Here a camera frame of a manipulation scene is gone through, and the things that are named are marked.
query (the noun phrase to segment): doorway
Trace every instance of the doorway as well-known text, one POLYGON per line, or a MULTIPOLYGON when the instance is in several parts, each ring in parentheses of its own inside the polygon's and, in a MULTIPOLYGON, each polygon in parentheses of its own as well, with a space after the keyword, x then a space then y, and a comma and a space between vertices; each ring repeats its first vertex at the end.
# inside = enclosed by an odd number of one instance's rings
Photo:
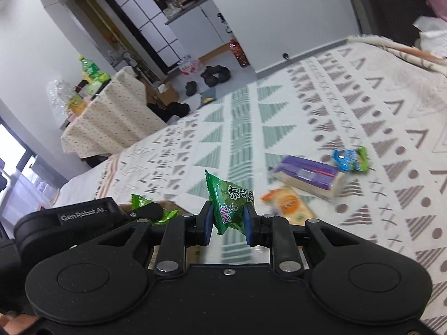
POLYGON ((165 25, 168 19, 154 0, 106 2, 165 74, 187 55, 175 34, 165 25))

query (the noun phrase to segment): blue snack package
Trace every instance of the blue snack package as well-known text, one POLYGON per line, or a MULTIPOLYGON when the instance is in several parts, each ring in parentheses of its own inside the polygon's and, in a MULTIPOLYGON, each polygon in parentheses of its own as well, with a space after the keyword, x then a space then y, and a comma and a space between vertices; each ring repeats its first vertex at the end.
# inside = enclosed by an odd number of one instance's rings
POLYGON ((332 157, 342 171, 366 172, 369 169, 366 148, 363 146, 357 149, 334 150, 332 157))

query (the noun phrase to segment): patterned bedsheet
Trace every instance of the patterned bedsheet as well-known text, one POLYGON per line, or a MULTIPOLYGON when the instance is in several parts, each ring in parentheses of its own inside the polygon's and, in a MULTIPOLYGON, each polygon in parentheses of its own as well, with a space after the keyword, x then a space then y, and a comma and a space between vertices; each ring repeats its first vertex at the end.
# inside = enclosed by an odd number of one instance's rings
MULTIPOLYGON (((206 169, 254 190, 263 214, 259 197, 282 185, 267 168, 283 155, 331 163, 334 148, 359 145, 371 170, 350 175, 334 202, 309 197, 308 205, 424 266, 433 295, 422 319, 447 334, 447 78, 373 46, 339 47, 203 107, 75 179, 93 181, 95 192, 74 197, 68 183, 57 205, 106 196, 123 204, 137 193, 198 212, 208 198, 206 169)), ((206 261, 267 262, 268 252, 231 229, 213 236, 206 261)))

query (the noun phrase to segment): green snack bag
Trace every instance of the green snack bag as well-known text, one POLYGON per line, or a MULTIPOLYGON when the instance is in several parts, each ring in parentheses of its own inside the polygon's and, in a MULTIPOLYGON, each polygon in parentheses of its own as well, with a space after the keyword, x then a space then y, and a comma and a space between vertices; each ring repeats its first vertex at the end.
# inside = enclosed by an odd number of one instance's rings
POLYGON ((167 224, 169 220, 171 220, 172 218, 175 218, 178 214, 178 210, 173 210, 173 211, 169 211, 166 209, 163 209, 163 216, 161 217, 161 219, 157 220, 157 221, 153 221, 152 225, 153 226, 162 226, 164 224, 167 224))
MULTIPOLYGON (((132 194, 132 210, 141 208, 142 206, 145 206, 147 204, 152 203, 152 200, 146 199, 142 197, 141 195, 132 194)), ((169 220, 172 218, 175 218, 178 214, 178 210, 169 211, 167 209, 163 208, 163 215, 159 220, 153 221, 153 226, 162 226, 164 224, 167 224, 169 220)))
POLYGON ((140 195, 132 194, 132 210, 141 208, 142 206, 145 206, 147 204, 152 203, 152 200, 146 199, 140 195))
POLYGON ((229 181, 223 181, 205 170, 206 186, 213 202, 214 225, 219 235, 228 227, 245 235, 243 207, 253 202, 253 191, 241 188, 229 181))

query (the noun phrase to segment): tablecloth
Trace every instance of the tablecloth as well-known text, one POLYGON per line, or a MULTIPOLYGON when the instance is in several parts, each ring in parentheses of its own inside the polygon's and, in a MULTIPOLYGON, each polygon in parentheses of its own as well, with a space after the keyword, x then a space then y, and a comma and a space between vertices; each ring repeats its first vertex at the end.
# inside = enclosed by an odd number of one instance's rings
POLYGON ((117 154, 166 127, 146 106, 144 84, 120 70, 61 137, 63 151, 81 159, 117 154))

